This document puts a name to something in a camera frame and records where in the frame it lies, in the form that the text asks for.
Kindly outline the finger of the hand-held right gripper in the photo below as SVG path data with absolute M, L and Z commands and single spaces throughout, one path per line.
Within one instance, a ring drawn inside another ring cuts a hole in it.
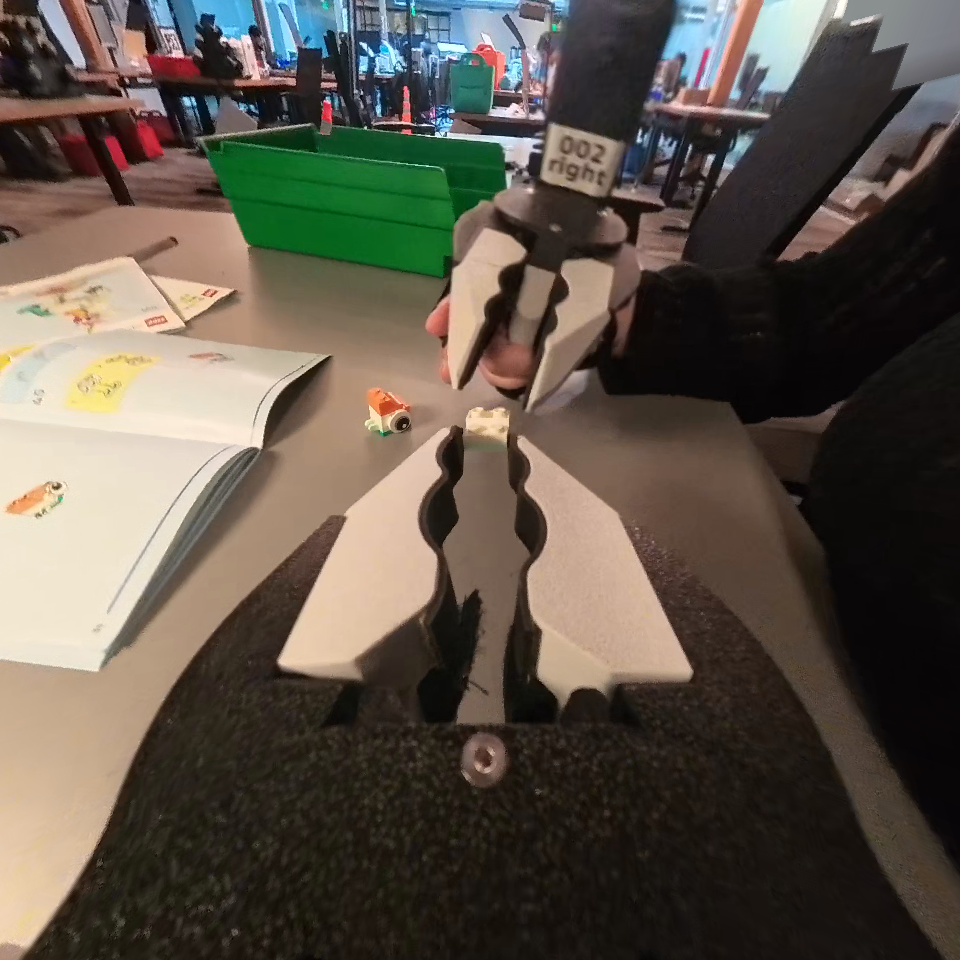
M 523 408 L 541 409 L 603 341 L 640 285 L 637 255 L 582 256 L 558 269 L 555 291 L 534 333 L 534 368 Z
M 454 390 L 464 390 L 474 378 L 513 298 L 526 257 L 525 247 L 515 237 L 486 226 L 454 268 L 447 333 Z

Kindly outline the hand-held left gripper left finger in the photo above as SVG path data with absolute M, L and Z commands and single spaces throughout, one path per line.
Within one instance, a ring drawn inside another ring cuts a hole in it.
M 463 471 L 463 428 L 443 428 L 348 509 L 278 658 L 283 672 L 420 683 L 452 666 L 459 608 L 444 549 Z

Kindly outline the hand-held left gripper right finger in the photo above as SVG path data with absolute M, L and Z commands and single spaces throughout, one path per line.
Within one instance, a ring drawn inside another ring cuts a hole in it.
M 514 529 L 529 552 L 506 653 L 506 708 L 566 710 L 586 691 L 686 685 L 693 667 L 619 513 L 512 437 Z

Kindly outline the white lego piece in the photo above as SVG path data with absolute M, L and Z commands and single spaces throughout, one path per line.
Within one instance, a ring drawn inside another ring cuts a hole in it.
M 470 409 L 464 420 L 462 442 L 466 451 L 506 452 L 511 437 L 511 412 L 503 407 Z

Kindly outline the green plastic bin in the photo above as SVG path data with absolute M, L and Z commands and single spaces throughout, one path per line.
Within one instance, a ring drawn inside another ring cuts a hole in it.
M 447 277 L 458 218 L 508 185 L 495 138 L 283 126 L 198 139 L 247 246 Z

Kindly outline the person's right forearm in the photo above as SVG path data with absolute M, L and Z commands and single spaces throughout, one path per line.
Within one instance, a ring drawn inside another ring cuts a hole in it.
M 597 357 L 612 396 L 728 404 L 746 424 L 820 414 L 958 318 L 959 138 L 881 210 L 793 260 L 644 273 L 620 347 Z

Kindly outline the orange and white lego assembly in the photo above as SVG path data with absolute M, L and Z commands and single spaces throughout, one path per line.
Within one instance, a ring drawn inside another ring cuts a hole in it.
M 412 408 L 389 390 L 370 388 L 366 391 L 368 418 L 366 429 L 381 436 L 402 434 L 412 426 Z

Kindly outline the person's right hand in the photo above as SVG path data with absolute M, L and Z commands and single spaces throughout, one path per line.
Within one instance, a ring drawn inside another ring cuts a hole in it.
M 438 342 L 438 375 L 441 382 L 452 385 L 448 356 L 450 328 L 450 296 L 443 296 L 425 322 L 425 330 Z M 510 339 L 508 328 L 500 324 L 486 342 L 476 372 L 494 389 L 504 394 L 527 388 L 533 371 L 532 348 Z

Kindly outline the dark table with metal legs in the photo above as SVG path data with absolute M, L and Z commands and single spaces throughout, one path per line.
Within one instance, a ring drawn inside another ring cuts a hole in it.
M 771 118 L 769 113 L 705 104 L 656 102 L 647 107 L 649 135 L 639 174 L 642 186 L 651 186 L 662 142 L 672 139 L 675 148 L 668 163 L 659 198 L 666 209 L 675 205 L 683 172 L 692 153 L 713 156 L 704 186 L 693 208 L 697 220 L 714 197 L 730 151 L 744 133 L 761 129 Z

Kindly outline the orange pillar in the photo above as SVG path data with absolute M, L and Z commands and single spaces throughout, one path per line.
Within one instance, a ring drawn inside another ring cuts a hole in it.
M 747 57 L 764 1 L 730 1 L 726 4 L 728 29 L 719 51 L 717 69 L 705 104 L 725 109 Z

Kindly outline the green tote bag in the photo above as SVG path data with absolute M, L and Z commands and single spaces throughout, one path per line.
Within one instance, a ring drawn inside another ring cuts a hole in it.
M 468 52 L 450 61 L 448 78 L 454 113 L 489 114 L 494 105 L 496 69 L 481 54 Z

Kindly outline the open light blue instruction book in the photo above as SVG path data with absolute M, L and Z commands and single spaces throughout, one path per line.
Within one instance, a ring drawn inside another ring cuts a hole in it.
M 328 354 L 114 330 L 4 358 L 1 659 L 96 672 Z

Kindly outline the small white leaflet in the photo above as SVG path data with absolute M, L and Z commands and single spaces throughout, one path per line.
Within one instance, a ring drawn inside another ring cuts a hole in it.
M 231 288 L 212 286 L 194 281 L 152 275 L 151 281 L 178 317 L 190 324 L 214 306 L 227 302 L 236 291 Z

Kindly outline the person's black clothed body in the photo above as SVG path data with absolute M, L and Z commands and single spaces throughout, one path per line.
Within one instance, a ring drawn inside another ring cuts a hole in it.
M 958 317 L 841 406 L 804 510 L 870 726 L 958 866 Z

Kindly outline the long dark workbench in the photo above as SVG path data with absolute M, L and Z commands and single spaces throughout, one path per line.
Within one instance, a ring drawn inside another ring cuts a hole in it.
M 180 146 L 192 149 L 199 138 L 213 136 L 215 123 L 210 101 L 233 100 L 258 111 L 259 125 L 276 126 L 308 118 L 307 95 L 297 88 L 293 76 L 240 78 L 233 80 L 190 77 L 150 77 Z

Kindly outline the small colourful instruction booklet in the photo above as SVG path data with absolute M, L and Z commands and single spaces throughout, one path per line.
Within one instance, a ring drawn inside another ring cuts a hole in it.
M 85 265 L 1 289 L 1 351 L 110 330 L 162 333 L 186 322 L 130 257 Z

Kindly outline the red crates under table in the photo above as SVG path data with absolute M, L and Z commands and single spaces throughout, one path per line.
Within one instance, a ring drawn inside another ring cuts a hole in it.
M 140 112 L 118 114 L 102 122 L 103 142 L 118 170 L 128 171 L 133 164 L 156 162 L 164 158 L 164 144 L 171 134 L 162 114 Z M 102 171 L 86 135 L 75 126 L 54 133 L 54 142 L 74 175 L 101 177 Z

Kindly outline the wooden side table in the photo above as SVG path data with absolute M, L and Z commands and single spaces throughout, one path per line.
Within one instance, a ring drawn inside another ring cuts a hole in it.
M 134 115 L 145 104 L 138 99 L 84 95 L 60 99 L 1 98 L 1 127 L 33 127 L 54 121 L 78 122 L 114 201 L 119 207 L 136 205 L 106 143 L 100 125 L 117 114 Z

